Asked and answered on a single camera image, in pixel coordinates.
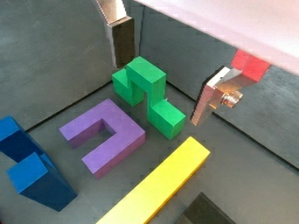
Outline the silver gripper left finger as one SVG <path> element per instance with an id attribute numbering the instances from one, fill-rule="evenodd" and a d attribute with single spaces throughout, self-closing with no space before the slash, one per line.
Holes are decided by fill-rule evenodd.
<path id="1" fill-rule="evenodd" d="M 134 20 L 126 15 L 122 0 L 93 0 L 106 26 L 112 62 L 121 68 L 136 56 Z"/>

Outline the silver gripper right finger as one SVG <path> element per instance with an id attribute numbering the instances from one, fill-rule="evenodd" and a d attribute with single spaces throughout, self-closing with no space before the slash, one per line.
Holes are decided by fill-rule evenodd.
<path id="1" fill-rule="evenodd" d="M 253 83 L 236 68 L 221 66 L 201 86 L 191 123 L 201 125 L 220 105 L 233 109 L 243 97 L 239 90 Z"/>

